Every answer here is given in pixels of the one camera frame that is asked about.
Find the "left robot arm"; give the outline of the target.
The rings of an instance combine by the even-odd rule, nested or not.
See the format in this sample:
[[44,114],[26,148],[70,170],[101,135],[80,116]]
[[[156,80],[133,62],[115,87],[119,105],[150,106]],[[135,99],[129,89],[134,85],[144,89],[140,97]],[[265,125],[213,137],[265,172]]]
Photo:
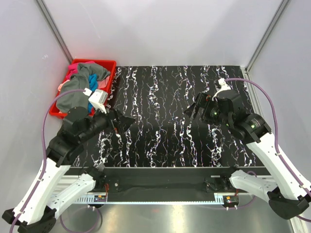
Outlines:
[[74,107],[63,119],[57,135],[49,142],[39,172],[25,197],[13,209],[4,211],[2,219],[19,233],[48,233],[62,213],[84,194],[107,188],[104,172],[98,167],[86,168],[83,174],[57,195],[53,192],[84,151],[84,144],[101,132],[125,133],[135,119],[119,110],[100,110],[89,116],[87,109]]

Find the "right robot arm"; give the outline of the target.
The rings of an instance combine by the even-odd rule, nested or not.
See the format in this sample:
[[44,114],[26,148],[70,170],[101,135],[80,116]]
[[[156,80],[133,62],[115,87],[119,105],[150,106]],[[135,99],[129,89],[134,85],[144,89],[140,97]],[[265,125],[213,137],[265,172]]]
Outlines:
[[286,156],[280,154],[276,136],[269,125],[260,115],[244,109],[236,91],[219,91],[214,96],[199,93],[184,113],[195,119],[199,109],[203,110],[200,116],[203,123],[226,126],[235,138],[256,154],[274,179],[273,182],[265,181],[241,169],[231,168],[220,181],[222,190],[228,193],[234,189],[244,190],[266,201],[283,219],[299,217],[309,208],[311,183]]

